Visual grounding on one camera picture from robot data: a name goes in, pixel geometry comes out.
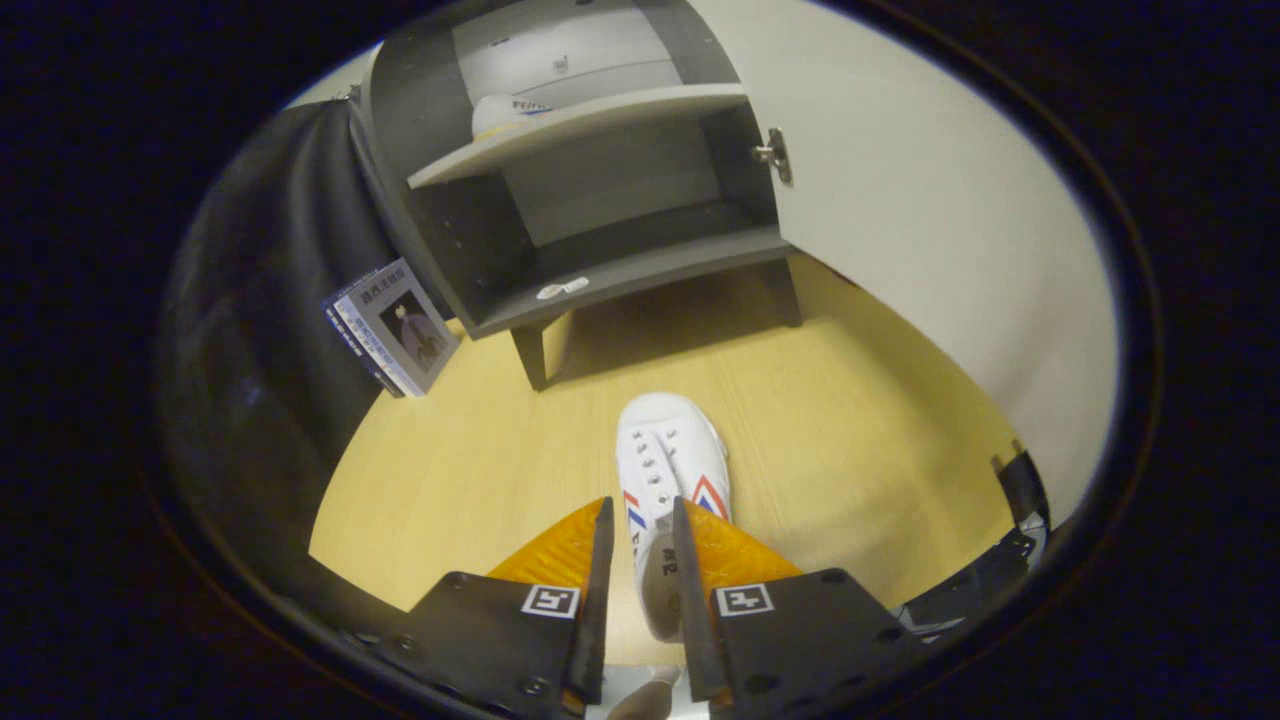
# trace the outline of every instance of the cabinet door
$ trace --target cabinet door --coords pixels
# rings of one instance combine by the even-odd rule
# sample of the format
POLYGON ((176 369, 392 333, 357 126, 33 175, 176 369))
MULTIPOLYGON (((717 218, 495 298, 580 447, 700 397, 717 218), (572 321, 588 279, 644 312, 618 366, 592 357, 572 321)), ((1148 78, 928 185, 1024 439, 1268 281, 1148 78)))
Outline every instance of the cabinet door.
POLYGON ((1048 160, 975 91, 800 0, 689 0, 781 128, 782 236, 911 322, 1000 404, 1053 521, 1078 505, 1116 400, 1112 287, 1048 160))

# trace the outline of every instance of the white wall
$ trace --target white wall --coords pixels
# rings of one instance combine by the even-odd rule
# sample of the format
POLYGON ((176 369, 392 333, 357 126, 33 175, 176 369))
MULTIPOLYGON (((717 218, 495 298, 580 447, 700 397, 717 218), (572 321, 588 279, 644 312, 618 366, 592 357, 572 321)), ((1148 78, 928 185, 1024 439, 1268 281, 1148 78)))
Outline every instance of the white wall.
POLYGON ((369 67, 369 59, 372 58, 374 51, 380 45, 381 42, 338 65, 335 69, 330 70, 329 74, 321 77, 315 85, 303 90, 302 94, 294 97, 288 105, 285 105, 285 108, 306 105, 307 102, 323 102, 325 100, 334 100, 346 96, 351 90, 351 86, 360 85, 365 81, 365 68, 369 67))

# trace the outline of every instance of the white shoe on shelf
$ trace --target white shoe on shelf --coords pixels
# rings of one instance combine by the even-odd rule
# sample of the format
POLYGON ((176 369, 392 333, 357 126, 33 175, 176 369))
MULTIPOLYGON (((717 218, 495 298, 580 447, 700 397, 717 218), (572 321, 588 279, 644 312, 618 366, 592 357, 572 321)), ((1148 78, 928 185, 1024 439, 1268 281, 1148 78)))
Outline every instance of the white shoe on shelf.
POLYGON ((687 397, 652 392, 618 418, 618 479, 635 556, 636 592, 649 632, 680 642, 678 564, 672 511, 686 497, 730 520, 728 452, 707 415, 687 397))
POLYGON ((486 95, 476 102, 476 109, 471 114, 471 138, 484 140, 504 129, 529 124, 534 118, 552 110, 553 108, 524 97, 486 95))

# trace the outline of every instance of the wooden table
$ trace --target wooden table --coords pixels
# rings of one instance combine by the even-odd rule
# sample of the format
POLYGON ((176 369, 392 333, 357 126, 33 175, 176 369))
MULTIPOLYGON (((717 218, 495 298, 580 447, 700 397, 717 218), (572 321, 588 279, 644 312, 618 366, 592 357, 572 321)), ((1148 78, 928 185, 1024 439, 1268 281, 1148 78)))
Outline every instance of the wooden table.
MULTIPOLYGON (((724 438, 736 523, 803 570, 845 568, 891 607, 943 580, 1012 528, 991 457, 1015 436, 895 313, 808 256, 790 263, 803 327, 778 325, 750 269, 630 295, 547 328, 540 393, 509 336, 451 323, 462 345, 430 392, 384 393, 352 438, 311 555, 403 610, 449 570, 488 573, 618 495, 618 414, 660 389, 724 438)), ((605 660, 682 662, 645 629, 616 528, 605 660)))

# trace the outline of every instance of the book cover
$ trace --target book cover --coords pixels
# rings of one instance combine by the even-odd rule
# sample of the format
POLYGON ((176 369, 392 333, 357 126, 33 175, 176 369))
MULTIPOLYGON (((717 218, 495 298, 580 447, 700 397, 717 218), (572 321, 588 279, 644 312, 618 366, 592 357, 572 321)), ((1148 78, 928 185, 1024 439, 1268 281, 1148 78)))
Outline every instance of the book cover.
POLYGON ((403 395, 425 395, 458 347, 403 259, 344 288, 332 309, 370 372, 403 395))

